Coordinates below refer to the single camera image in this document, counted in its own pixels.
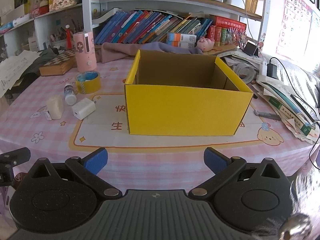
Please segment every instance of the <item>black cable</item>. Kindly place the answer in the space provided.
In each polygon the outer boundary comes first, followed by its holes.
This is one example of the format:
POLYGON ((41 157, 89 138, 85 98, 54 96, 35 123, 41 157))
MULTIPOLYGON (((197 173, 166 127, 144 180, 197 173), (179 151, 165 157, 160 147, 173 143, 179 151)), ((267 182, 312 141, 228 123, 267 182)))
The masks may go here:
MULTIPOLYGON (((285 73, 287 74, 287 77, 288 77, 288 79, 289 79, 290 85, 292 86, 292 88, 293 88, 294 92, 297 94, 297 96, 298 96, 307 106, 309 106, 309 107, 311 108, 311 110, 315 113, 315 115, 317 116, 316 111, 313 109, 313 107, 311 107, 303 98, 301 98, 301 96, 300 96, 300 95, 296 92, 296 90, 294 89, 294 86, 293 86, 292 83, 291 83, 291 80, 290 80, 290 77, 289 77, 289 75, 288 75, 288 73, 287 73, 287 70, 285 69, 285 67, 284 67, 284 65, 282 64, 282 62, 281 62, 278 58, 272 57, 272 58, 269 60, 269 63, 271 64, 271 60, 272 60, 273 58, 275 58, 277 61, 279 61, 280 64, 283 66, 283 69, 284 69, 284 71, 285 71, 285 73)), ((309 152, 309 160, 310 160, 311 164, 312 164, 317 170, 320 170, 320 169, 319 169, 317 166, 315 166, 314 163, 312 162, 312 160, 311 160, 311 153, 312 153, 313 149, 315 148, 316 144, 318 143, 318 140, 319 140, 319 139, 320 139, 320 132, 319 132, 318 139, 316 140, 315 144, 313 145, 313 147, 311 148, 311 150, 310 150, 310 152, 309 152)))

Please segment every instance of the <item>pig figurine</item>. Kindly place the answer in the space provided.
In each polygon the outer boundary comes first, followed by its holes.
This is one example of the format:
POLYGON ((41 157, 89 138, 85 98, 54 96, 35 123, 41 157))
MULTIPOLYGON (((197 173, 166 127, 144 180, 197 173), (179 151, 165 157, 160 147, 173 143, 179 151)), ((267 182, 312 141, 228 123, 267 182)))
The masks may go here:
POLYGON ((210 39, 206 39, 204 37, 200 37, 199 41, 197 42, 197 47, 201 49, 202 52, 207 52, 212 50, 214 46, 214 41, 210 39))

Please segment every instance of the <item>chinese character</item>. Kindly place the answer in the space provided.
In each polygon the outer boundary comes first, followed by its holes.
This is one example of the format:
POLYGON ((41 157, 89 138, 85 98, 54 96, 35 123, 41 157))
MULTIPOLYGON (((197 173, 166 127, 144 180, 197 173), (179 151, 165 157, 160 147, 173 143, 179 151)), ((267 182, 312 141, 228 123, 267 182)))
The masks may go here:
POLYGON ((125 106, 116 106, 117 112, 124 111, 125 112, 125 106))
POLYGON ((122 130, 120 127, 123 123, 117 122, 117 123, 113 123, 112 126, 115 127, 114 129, 111 130, 122 130))

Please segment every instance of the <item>yellow box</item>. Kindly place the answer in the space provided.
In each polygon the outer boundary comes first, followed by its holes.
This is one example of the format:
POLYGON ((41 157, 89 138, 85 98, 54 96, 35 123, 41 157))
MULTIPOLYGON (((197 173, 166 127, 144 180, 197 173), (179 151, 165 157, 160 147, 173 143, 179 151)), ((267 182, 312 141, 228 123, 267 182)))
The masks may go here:
POLYGON ((234 135, 253 92, 218 57, 139 50, 124 85, 130 134, 234 135))

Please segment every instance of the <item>pink cylindrical container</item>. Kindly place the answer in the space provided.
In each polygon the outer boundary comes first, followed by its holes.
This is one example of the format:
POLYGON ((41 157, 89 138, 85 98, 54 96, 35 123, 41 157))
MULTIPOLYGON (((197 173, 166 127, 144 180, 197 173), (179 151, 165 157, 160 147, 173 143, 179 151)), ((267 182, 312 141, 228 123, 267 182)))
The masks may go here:
POLYGON ((93 33, 80 32, 73 34, 76 49, 77 68, 79 72, 97 68, 97 59, 94 51, 93 33))

